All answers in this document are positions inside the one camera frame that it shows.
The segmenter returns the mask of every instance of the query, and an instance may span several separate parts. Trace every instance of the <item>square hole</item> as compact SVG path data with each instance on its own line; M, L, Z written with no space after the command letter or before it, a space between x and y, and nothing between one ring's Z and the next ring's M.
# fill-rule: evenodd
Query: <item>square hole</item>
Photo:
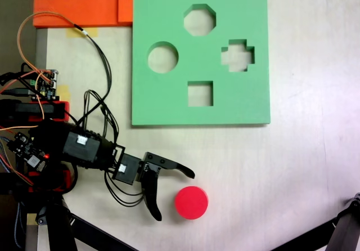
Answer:
M212 81L189 81L187 83L188 106L213 106Z

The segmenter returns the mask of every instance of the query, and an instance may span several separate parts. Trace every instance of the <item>robotic arm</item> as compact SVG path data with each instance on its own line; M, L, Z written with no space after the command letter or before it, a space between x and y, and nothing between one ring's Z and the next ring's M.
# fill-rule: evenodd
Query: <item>robotic arm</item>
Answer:
M177 169L187 177L195 178L194 172L184 165L152 153L146 153L143 159L133 157L125 153L125 147L99 134L52 120L41 122L30 131L30 137L18 133L15 140L8 143L8 148L26 162L28 170L40 174L38 179L47 179L34 180L35 189L48 190L56 186L51 182L52 172L63 160L80 167L107 171L112 173L112 179L129 185L138 181L146 206L157 221L162 220L156 203L160 170ZM121 151L120 157L115 160L118 151Z

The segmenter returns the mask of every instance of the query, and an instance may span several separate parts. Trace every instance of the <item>yellow tape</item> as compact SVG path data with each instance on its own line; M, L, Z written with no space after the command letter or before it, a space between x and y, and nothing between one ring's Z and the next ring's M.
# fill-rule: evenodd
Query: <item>yellow tape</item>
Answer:
M60 101L70 102L71 94L68 85L57 86L56 94L59 96Z
M85 31L88 32L90 37L97 37L98 36L98 28L84 28ZM82 34L82 32L76 28L67 28L66 29L66 37L67 38L79 38L83 37L85 38L85 35Z
M36 213L28 213L26 224L29 226L37 226L36 223Z

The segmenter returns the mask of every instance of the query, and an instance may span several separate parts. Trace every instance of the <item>circle hole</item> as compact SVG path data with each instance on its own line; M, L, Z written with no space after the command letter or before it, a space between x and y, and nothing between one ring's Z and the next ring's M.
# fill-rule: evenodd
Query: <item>circle hole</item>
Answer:
M173 70L179 61L177 49L168 42L157 42L151 46L147 64L154 72L166 74Z

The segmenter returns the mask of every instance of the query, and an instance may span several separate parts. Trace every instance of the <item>black tripod leg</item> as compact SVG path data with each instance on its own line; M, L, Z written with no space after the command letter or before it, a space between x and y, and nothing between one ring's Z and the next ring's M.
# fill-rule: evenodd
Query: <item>black tripod leg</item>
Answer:
M51 251L78 251L71 231L68 210L60 205L49 205L46 222Z
M339 219L326 251L355 251L359 236L358 214L349 212Z
M137 251L98 227L72 214L74 237L98 251Z
M334 232L336 218L310 230L272 251L316 251L328 244Z

